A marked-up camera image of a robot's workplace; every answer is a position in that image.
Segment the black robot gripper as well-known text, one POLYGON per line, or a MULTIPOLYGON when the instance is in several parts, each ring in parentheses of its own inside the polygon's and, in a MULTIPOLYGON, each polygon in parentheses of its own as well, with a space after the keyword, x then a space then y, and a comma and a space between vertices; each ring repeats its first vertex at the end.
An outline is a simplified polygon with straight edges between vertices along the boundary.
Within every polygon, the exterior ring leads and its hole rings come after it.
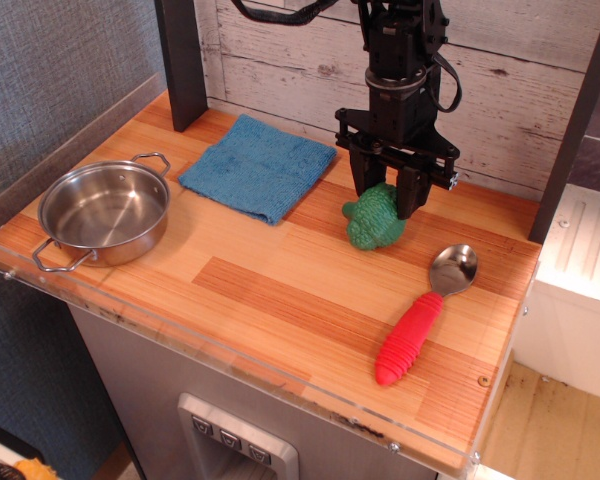
POLYGON ((407 220, 426 203, 433 185, 451 190, 457 184, 460 151, 435 126, 438 114, 455 110, 457 103, 440 104, 438 82, 368 86, 367 110, 336 111, 336 143, 349 151, 358 196, 385 182, 389 168, 398 172, 397 215, 407 220))

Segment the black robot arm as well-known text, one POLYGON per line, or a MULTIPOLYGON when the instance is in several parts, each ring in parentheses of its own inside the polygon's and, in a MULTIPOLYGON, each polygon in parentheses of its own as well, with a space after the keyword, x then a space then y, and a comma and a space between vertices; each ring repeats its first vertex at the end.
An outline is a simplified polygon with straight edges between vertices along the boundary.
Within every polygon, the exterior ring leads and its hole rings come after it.
POLYGON ((357 194, 396 172, 396 209, 407 220, 423 206, 432 187, 450 190, 458 181, 459 149, 436 129, 441 113, 455 111, 440 99, 441 80, 459 78, 440 54, 448 18, 438 1, 361 1, 358 4, 369 106, 339 109, 336 143, 349 152, 357 194))

